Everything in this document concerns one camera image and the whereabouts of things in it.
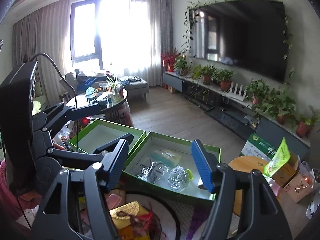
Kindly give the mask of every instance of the brown paper box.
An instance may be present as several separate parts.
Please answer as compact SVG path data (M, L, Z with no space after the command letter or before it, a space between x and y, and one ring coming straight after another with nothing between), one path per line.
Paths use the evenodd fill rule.
M302 175L298 173L285 187L284 191L286 191L290 197L298 203L302 198L306 195L310 194L314 189L319 188L320 183L314 183L313 187L311 187L308 182L304 180Z
M297 173L298 169L298 157L294 153L291 153L290 160L283 165L271 178L276 181L276 183L283 187L291 180L291 178Z

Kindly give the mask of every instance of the person's finger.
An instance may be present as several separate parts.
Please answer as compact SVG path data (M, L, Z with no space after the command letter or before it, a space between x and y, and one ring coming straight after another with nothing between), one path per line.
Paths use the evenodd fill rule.
M53 143L53 146L58 150L66 150L64 147L62 147L61 145L59 145L57 143Z

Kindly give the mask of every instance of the curtain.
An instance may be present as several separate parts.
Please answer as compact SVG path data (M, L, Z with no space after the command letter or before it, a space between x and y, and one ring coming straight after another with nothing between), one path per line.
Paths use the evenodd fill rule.
M172 0L160 0L161 4L161 54L172 53ZM163 68L160 85L163 86Z
M62 75L72 69L70 52L71 1L60 0L26 16L13 27L12 60L22 63L25 53L28 59L38 52L48 54ZM37 57L37 77L42 85L49 106L58 103L64 92L60 77L51 63L44 57Z
M117 6L110 10L110 4ZM103 0L100 10L104 68L160 85L161 0Z

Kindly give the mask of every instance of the black shelf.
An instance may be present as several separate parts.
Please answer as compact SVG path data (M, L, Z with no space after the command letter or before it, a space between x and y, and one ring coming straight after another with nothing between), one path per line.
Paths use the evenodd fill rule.
M208 111L205 111L205 114L215 119L245 141L255 132L255 128L244 118L246 114L235 107L214 106Z

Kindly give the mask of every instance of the flat screen tv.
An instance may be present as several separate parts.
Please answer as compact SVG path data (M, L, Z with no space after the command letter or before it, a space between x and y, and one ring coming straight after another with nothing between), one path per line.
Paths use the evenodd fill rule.
M190 17L191 56L239 66L284 82L288 45L284 43L287 26L282 2L221 2L190 11Z

